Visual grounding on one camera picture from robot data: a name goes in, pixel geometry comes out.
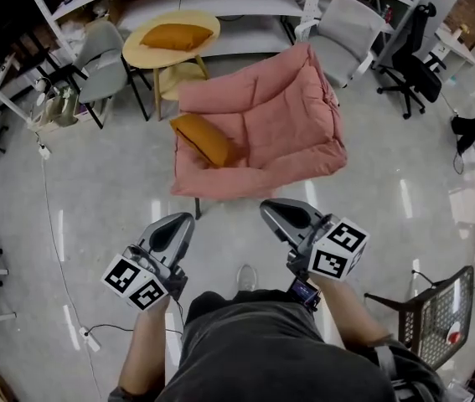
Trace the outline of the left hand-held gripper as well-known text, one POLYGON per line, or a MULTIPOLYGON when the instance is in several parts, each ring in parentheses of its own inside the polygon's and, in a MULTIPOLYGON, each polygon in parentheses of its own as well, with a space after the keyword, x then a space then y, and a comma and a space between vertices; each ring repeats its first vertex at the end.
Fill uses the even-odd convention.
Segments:
POLYGON ((147 311, 165 297, 178 300, 188 281, 180 261, 194 232, 190 213, 176 213, 146 227, 139 240, 116 255, 101 283, 139 311, 147 311))

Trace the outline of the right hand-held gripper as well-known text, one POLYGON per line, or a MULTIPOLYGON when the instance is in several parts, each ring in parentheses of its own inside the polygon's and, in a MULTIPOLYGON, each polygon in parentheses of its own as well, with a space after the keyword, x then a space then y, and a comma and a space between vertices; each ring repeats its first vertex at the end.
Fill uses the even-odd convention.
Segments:
POLYGON ((309 276, 344 281, 362 258, 369 233, 347 218, 322 214, 306 202, 289 198, 264 200, 260 212, 275 236, 290 247, 287 268, 295 279, 288 293, 315 312, 320 291, 307 282, 309 276))

